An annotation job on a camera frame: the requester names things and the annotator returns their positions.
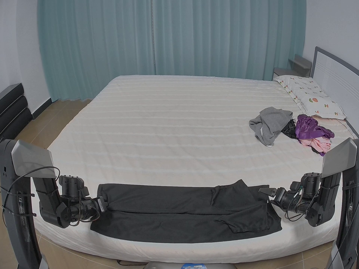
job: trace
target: white bed sheet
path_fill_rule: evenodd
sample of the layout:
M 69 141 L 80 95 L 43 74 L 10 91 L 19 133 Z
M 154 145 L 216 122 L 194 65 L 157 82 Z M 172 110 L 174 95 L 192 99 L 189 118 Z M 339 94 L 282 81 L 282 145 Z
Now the white bed sheet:
M 120 76 L 112 80 L 49 147 L 61 174 L 83 178 L 90 195 L 100 183 L 217 186 L 239 179 L 248 186 L 289 188 L 304 173 L 321 172 L 322 157 L 280 134 L 262 145 L 248 121 L 273 106 L 301 114 L 280 84 L 198 76 Z M 335 133 L 333 146 L 353 137 L 344 121 L 319 119 Z M 313 228 L 282 218 L 282 230 L 246 240 L 163 244 L 102 236 L 90 224 L 61 229 L 43 221 L 33 200 L 36 228 L 70 249 L 107 258 L 162 262 L 249 262 L 277 258 L 334 240 L 334 217 Z

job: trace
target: wall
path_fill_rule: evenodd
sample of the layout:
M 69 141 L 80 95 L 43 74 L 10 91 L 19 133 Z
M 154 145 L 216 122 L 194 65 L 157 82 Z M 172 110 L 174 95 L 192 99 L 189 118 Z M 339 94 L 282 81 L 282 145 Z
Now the wall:
M 307 0 L 303 57 L 316 46 L 359 69 L 359 0 Z
M 0 0 L 0 91 L 22 83 L 33 113 L 50 98 L 39 50 L 37 0 Z

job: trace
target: pillowcase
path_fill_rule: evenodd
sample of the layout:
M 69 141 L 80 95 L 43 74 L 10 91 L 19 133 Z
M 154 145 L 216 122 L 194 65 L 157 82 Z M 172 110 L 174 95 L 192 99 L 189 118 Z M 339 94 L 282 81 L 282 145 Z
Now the pillowcase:
M 304 114 L 332 119 L 346 118 L 343 109 L 312 78 L 284 75 L 275 77 L 273 81 L 285 88 Z

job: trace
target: blue sticker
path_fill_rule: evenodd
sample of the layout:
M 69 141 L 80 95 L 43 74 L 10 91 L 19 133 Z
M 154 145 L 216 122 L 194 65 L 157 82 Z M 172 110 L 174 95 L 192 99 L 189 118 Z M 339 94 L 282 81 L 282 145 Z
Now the blue sticker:
M 181 269 L 207 269 L 207 267 L 204 264 L 186 263 Z

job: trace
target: teal curtain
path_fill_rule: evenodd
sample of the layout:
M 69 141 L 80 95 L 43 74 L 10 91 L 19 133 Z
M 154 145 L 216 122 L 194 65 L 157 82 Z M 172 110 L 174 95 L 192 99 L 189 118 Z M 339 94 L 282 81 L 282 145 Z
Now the teal curtain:
M 306 0 L 153 0 L 156 74 L 272 80 L 302 55 Z
M 119 75 L 155 74 L 151 0 L 38 0 L 52 100 L 95 97 Z
M 305 24 L 306 0 L 38 0 L 53 101 L 93 98 L 119 75 L 271 80 L 302 54 Z

